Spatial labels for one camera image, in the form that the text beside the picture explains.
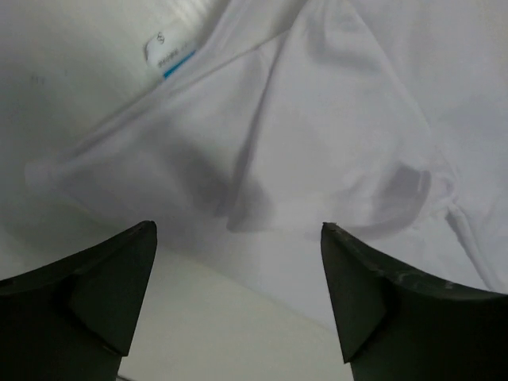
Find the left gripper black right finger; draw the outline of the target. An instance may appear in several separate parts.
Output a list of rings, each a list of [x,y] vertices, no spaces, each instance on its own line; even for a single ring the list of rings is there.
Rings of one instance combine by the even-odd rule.
[[[321,258],[354,379],[506,379],[504,294],[430,275],[332,223],[322,226]]]

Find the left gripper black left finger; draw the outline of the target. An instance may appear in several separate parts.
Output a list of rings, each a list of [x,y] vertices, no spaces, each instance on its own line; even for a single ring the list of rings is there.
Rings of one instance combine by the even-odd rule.
[[[156,256],[143,221],[91,248],[1,281],[3,380],[114,380]]]

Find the white t shirt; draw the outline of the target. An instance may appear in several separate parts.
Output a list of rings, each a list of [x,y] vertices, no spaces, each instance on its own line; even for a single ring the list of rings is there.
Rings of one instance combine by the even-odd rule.
[[[507,4],[232,1],[176,73],[27,183],[333,327],[326,222],[507,290]]]

